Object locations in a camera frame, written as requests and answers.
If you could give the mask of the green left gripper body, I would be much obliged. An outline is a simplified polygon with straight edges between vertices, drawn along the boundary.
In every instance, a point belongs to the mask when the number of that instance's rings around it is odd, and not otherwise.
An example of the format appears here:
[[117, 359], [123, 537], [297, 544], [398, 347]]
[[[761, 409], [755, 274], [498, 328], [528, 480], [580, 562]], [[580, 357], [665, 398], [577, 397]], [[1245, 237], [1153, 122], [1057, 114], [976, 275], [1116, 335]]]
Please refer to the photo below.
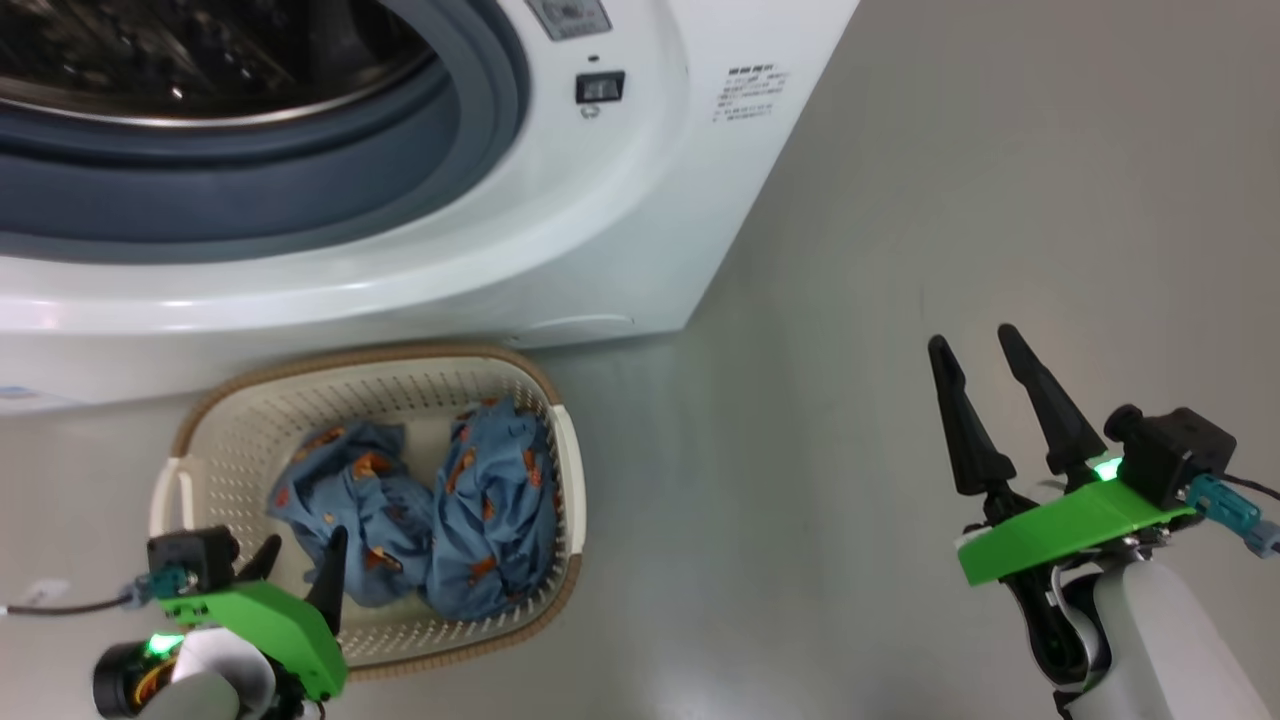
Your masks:
[[349, 669], [338, 637], [305, 596], [271, 582], [160, 594], [165, 614], [189, 628], [175, 648], [173, 680], [216, 673], [243, 701], [337, 698]]

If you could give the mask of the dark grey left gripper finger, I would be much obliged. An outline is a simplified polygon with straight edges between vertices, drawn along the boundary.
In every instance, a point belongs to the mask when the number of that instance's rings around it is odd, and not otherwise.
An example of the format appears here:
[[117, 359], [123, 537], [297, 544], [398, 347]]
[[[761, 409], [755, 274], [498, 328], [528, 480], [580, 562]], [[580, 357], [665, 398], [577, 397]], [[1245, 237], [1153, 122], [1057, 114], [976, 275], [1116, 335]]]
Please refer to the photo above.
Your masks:
[[334, 637], [340, 634], [343, 598], [346, 594], [346, 557], [348, 530], [335, 528], [329, 537], [305, 602], [316, 609]]
[[273, 573], [280, 551], [282, 538], [279, 536], [269, 536], [253, 553], [252, 559], [238, 571], [238, 582], [247, 583], [268, 580]]

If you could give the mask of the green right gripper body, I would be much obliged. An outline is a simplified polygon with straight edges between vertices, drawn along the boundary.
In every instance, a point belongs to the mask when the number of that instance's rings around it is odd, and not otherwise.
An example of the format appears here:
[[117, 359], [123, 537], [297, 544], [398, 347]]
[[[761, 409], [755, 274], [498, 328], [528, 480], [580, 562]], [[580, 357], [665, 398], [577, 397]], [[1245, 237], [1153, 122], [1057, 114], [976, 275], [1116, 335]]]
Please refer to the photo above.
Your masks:
[[957, 561], [969, 585], [983, 585], [1193, 512], [1161, 509], [1120, 480], [1091, 483], [965, 541]]

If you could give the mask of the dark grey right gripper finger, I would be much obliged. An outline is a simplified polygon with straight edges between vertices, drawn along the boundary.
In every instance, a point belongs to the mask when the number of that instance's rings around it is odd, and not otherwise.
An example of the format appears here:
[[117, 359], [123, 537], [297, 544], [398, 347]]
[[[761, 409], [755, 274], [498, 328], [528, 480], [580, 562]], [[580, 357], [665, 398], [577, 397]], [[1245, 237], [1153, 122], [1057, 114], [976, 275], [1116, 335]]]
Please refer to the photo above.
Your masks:
[[965, 373], [948, 341], [933, 336], [928, 355], [956, 492], [973, 497], [1007, 491], [1016, 471], [995, 447], [969, 400]]
[[1047, 445], [1050, 473], [1068, 479], [1094, 479], [1091, 461], [1107, 452], [1106, 443], [1015, 325], [1000, 325], [997, 336], [1010, 372], [1024, 387], [1036, 413]]

